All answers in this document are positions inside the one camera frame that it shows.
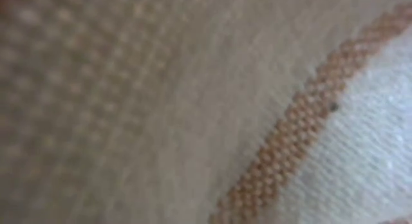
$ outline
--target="white fabric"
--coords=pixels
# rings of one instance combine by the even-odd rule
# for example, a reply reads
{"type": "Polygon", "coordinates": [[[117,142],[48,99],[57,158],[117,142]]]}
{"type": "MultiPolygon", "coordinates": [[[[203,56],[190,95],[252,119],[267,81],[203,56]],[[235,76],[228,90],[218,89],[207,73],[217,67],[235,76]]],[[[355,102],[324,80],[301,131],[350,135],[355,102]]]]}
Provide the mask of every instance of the white fabric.
{"type": "Polygon", "coordinates": [[[206,223],[327,53],[404,1],[7,1],[0,222],[206,223]]]}
{"type": "Polygon", "coordinates": [[[378,223],[412,213],[412,28],[348,83],[262,223],[378,223]]]}

